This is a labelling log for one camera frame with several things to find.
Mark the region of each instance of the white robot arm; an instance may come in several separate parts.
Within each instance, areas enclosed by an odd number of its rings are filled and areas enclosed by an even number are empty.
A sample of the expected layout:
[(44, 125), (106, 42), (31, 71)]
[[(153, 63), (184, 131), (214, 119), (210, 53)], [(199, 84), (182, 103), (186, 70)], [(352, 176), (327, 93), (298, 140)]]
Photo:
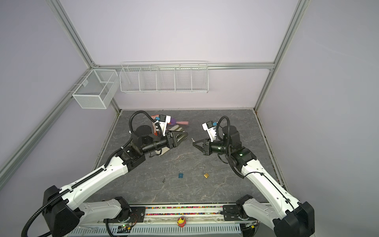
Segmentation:
[[(148, 125), (133, 130), (133, 118), (140, 113), (157, 124), (158, 135), (152, 134), (152, 128)], [(158, 120), (151, 118), (145, 111), (135, 112), (129, 119), (131, 137), (127, 143), (113, 152), (104, 165), (83, 178), (61, 188), (56, 186), (48, 188), (44, 193), (43, 206), (26, 223), (21, 236), (27, 237), (30, 225), (41, 213), (50, 229), (48, 233), (41, 235), (42, 237), (49, 235), (62, 237), (78, 225), (95, 220), (117, 218), (119, 221), (127, 221), (133, 214), (131, 207), (122, 197), (93, 203), (84, 203), (84, 201), (112, 180), (144, 162), (145, 154), (160, 151), (165, 147), (175, 148), (188, 136), (186, 132), (178, 131), (167, 131), (164, 134), (162, 124), (158, 124)]]
[[(223, 138), (218, 134), (218, 128), (223, 119), (227, 126), (222, 128)], [(253, 217), (274, 230), (277, 237), (308, 237), (315, 232), (314, 209), (308, 203), (301, 203), (290, 195), (264, 169), (256, 156), (242, 146), (240, 134), (236, 127), (230, 125), (229, 118), (223, 116), (217, 123), (209, 121), (205, 124), (209, 130), (216, 131), (210, 138), (194, 141), (193, 146), (204, 155), (212, 153), (225, 154), (230, 167), (241, 178), (248, 178), (271, 204), (268, 207), (259, 203), (252, 196), (246, 195), (236, 204), (240, 207), (240, 218)]]

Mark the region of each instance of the white wire basket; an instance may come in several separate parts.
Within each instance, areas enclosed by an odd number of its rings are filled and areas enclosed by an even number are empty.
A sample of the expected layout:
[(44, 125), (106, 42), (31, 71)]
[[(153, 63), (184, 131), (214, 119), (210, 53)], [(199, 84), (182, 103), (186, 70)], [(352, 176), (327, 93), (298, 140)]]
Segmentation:
[(120, 87), (125, 93), (208, 92), (207, 64), (123, 66)]
[(92, 69), (72, 96), (82, 108), (106, 109), (119, 87), (116, 70)]

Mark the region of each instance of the table surface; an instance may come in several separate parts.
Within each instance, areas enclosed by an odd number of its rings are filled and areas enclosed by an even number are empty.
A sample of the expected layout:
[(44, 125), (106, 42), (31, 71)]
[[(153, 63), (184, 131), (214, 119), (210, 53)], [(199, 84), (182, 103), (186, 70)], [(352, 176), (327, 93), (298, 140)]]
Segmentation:
[[(104, 164), (108, 156), (129, 139), (128, 121), (134, 111), (123, 111), (112, 137), (100, 161)], [(188, 137), (179, 147), (170, 149), (162, 156), (154, 156), (140, 164), (130, 173), (105, 185), (88, 198), (87, 202), (109, 200), (122, 196), (130, 204), (148, 203), (198, 203), (235, 202), (249, 194), (259, 202), (267, 202), (255, 185), (248, 179), (239, 178), (228, 164), (221, 162), (216, 154), (205, 156), (192, 146), (192, 139), (208, 137), (202, 124), (218, 121), (226, 115), (240, 132), (242, 145), (250, 149), (266, 171), (276, 179), (269, 153), (252, 110), (165, 110), (147, 111), (150, 115), (170, 115), (177, 121), (189, 121), (182, 125)], [(143, 114), (133, 119), (133, 128), (152, 123)], [(203, 171), (209, 174), (206, 179)]]

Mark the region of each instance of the padlock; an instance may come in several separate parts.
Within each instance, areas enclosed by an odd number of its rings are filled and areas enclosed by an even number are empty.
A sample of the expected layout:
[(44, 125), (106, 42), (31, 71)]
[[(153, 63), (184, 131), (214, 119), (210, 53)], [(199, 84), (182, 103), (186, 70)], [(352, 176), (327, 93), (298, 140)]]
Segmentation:
[(203, 171), (203, 175), (204, 175), (204, 177), (205, 177), (206, 179), (209, 177), (209, 174), (206, 173), (205, 171)]

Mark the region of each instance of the red object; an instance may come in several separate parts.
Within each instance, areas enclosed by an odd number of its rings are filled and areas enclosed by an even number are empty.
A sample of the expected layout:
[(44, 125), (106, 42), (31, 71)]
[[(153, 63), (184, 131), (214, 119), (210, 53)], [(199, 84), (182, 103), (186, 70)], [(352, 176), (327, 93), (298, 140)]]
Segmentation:
[(186, 219), (184, 217), (179, 217), (178, 219), (178, 226), (180, 228), (183, 228), (186, 225)]

